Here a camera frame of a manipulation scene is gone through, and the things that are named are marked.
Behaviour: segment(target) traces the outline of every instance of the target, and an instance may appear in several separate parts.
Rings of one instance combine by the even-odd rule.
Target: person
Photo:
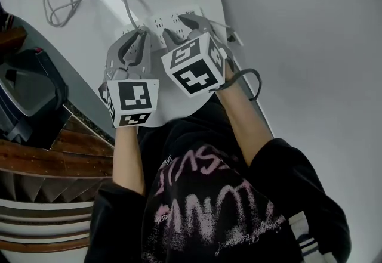
[[[226,79],[233,73],[226,65]],[[343,210],[237,83],[160,128],[116,129],[90,262],[346,262]]]

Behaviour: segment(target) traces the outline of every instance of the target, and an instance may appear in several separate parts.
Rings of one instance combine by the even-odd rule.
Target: white table
[[[51,2],[53,7],[57,7],[69,0],[51,0]],[[221,0],[128,0],[128,2],[131,11],[139,19],[176,7],[197,4],[207,18],[224,23]],[[121,3],[116,4],[115,0],[84,0],[64,28],[54,28],[45,21],[42,0],[0,0],[0,3],[5,11],[20,17],[46,37],[98,95],[98,88],[103,80],[107,50],[116,40],[116,30],[129,23],[124,7],[115,7]],[[58,16],[64,16],[66,13],[67,11],[61,10]],[[225,40],[225,29],[216,28],[216,30],[221,39]],[[171,119],[191,115],[211,96],[203,94],[188,98],[175,84],[173,86],[170,83],[170,79],[161,81],[164,89],[159,92],[158,109],[145,126],[161,126]]]

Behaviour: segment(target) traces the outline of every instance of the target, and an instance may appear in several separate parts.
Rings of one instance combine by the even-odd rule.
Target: stair step
[[[101,184],[103,182],[105,182],[106,180],[109,180],[109,179],[111,179],[111,178],[106,178],[104,180],[101,180],[100,182],[98,182],[97,184],[95,184],[94,186],[89,188],[87,191],[80,194],[79,195],[80,201],[87,202],[87,201],[93,199],[96,196],[98,189],[100,188]]]
[[[44,177],[15,175],[17,194],[22,193],[23,197],[27,198],[27,201],[34,203],[44,181]]]
[[[14,187],[14,175],[10,172],[0,171],[0,183],[4,187],[6,199],[16,200],[16,190]]]
[[[48,222],[63,222],[74,221],[89,218],[91,216],[92,207],[62,209],[62,210],[29,210],[17,209],[0,206],[0,219],[17,221],[17,222],[33,222],[33,223],[48,223]]]
[[[79,239],[84,239],[89,236],[89,231],[85,230],[78,233],[70,233],[70,234],[59,234],[56,236],[20,236],[18,234],[5,234],[0,233],[0,241],[3,242],[13,242],[13,243],[22,243],[22,244],[53,244],[67,241],[74,241]]]
[[[51,150],[92,156],[113,156],[113,147],[98,136],[63,129]]]
[[[66,203],[70,203],[73,199],[80,196],[83,192],[89,190],[91,187],[96,185],[100,180],[90,179],[90,180],[76,180],[65,192],[61,194],[61,198]]]
[[[90,128],[88,128],[85,124],[83,124],[81,121],[79,121],[73,115],[66,122],[63,129],[65,129],[67,131],[72,131],[72,132],[79,132],[80,134],[97,136],[97,134],[95,132],[93,132]]]
[[[75,181],[76,179],[46,178],[42,184],[41,192],[52,203]]]
[[[0,140],[0,170],[42,177],[112,176],[112,157],[46,151]]]
[[[94,202],[81,202],[81,203],[38,203],[37,199],[35,203],[15,202],[14,200],[0,199],[0,206],[14,209],[26,209],[26,210],[44,210],[44,211],[57,211],[68,209],[81,209],[91,208]]]
[[[51,253],[51,252],[64,252],[67,250],[74,250],[84,248],[89,245],[89,238],[71,240],[59,243],[46,243],[46,244],[24,244],[0,241],[0,249],[12,252],[24,253]]]

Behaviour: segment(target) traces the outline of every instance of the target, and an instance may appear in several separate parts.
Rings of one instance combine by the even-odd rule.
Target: black cable
[[[248,68],[248,69],[244,69],[244,70],[241,70],[239,72],[236,72],[229,81],[225,82],[224,84],[222,84],[222,86],[220,86],[216,89],[209,90],[209,92],[227,89],[228,87],[232,86],[239,78],[241,78],[243,75],[245,75],[247,73],[253,73],[254,75],[256,75],[257,80],[258,80],[257,93],[256,93],[254,98],[249,99],[250,101],[255,101],[255,100],[257,100],[258,96],[260,95],[261,87],[263,86],[263,81],[261,80],[259,72],[253,68]]]

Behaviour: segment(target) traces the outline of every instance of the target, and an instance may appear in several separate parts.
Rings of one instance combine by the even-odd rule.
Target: wooden staircase
[[[72,116],[49,150],[0,140],[0,249],[56,252],[88,245],[113,147]]]

